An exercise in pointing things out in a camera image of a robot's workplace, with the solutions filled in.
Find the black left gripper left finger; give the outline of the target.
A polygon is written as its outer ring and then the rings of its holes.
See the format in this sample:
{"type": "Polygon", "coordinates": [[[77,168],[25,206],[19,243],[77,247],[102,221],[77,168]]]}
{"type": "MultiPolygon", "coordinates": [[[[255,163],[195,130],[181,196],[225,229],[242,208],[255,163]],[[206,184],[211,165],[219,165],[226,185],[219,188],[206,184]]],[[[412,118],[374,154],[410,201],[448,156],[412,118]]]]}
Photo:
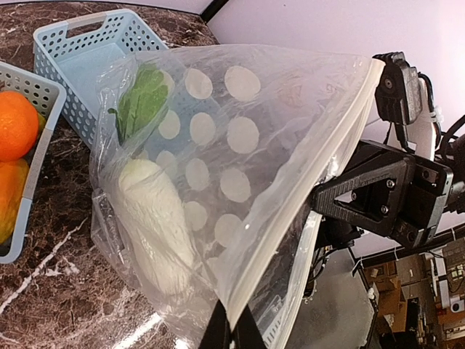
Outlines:
{"type": "Polygon", "coordinates": [[[226,311],[217,301],[198,349],[227,349],[231,343],[231,329],[226,311]]]}

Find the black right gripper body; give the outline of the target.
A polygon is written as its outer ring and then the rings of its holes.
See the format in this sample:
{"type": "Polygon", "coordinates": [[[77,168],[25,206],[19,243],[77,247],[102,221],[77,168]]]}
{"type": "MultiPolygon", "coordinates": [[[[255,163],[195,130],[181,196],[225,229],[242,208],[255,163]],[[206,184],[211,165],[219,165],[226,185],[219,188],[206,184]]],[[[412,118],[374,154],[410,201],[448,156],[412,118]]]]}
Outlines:
{"type": "Polygon", "coordinates": [[[343,173],[312,190],[311,209],[416,248],[433,239],[452,184],[444,164],[361,141],[343,173]]]}

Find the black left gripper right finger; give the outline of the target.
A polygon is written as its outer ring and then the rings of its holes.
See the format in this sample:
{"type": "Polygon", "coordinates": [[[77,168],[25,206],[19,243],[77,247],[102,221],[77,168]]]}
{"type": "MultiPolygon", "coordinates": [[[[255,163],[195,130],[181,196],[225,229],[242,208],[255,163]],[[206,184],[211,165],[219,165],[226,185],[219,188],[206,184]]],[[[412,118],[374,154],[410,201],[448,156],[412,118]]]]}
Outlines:
{"type": "Polygon", "coordinates": [[[232,330],[232,341],[238,349],[264,349],[264,341],[249,306],[246,306],[232,330]]]}

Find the white toy radish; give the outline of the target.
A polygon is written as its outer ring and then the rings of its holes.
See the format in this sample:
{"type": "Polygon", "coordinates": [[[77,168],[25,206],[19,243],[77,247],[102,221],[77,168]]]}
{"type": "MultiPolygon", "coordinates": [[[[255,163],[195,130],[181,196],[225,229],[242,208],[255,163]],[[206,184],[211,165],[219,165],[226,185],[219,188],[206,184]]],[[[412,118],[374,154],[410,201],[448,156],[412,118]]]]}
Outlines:
{"type": "MultiPolygon", "coordinates": [[[[169,87],[153,65],[139,68],[134,85],[122,95],[116,114],[121,143],[167,114],[169,87]]],[[[190,281],[195,253],[182,201],[170,177],[150,159],[134,157],[118,179],[118,215],[144,277],[167,296],[180,295],[190,281]]]]}

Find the clear dotted zip top bag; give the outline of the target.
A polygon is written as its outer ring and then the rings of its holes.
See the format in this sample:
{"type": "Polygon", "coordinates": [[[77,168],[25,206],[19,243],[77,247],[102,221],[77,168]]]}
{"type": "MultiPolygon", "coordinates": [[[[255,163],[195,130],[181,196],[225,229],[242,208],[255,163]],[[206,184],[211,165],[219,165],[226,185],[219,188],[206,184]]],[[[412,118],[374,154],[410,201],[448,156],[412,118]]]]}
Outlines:
{"type": "Polygon", "coordinates": [[[130,54],[98,77],[92,239],[192,347],[218,300],[230,348],[246,306],[264,347],[286,346],[322,220],[306,198],[346,169],[384,66],[359,55],[226,44],[130,54]],[[167,114],[121,143],[118,104],[146,65],[165,76],[167,114]],[[119,219],[118,179],[134,157],[157,163],[182,201],[195,259],[180,295],[144,277],[119,219]]]}

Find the orange toy fruit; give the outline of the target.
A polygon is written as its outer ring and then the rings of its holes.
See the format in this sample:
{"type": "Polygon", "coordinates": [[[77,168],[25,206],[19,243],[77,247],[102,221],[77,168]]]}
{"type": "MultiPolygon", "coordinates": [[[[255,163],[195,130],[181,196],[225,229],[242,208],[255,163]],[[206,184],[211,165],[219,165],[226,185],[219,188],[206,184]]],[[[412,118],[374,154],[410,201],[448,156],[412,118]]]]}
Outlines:
{"type": "Polygon", "coordinates": [[[19,92],[1,92],[1,161],[26,155],[38,133],[38,112],[33,104],[19,92]]]}

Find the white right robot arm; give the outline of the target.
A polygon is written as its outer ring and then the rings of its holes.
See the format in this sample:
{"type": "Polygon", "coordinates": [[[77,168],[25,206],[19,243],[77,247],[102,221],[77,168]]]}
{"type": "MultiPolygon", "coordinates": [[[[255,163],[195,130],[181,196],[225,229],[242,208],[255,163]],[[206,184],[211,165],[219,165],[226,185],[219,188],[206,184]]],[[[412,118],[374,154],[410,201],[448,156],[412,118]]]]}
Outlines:
{"type": "Polygon", "coordinates": [[[460,118],[442,136],[431,160],[361,140],[339,177],[310,193],[310,209],[328,219],[326,244],[361,228],[412,249],[429,243],[443,212],[464,212],[464,126],[460,118]]]}

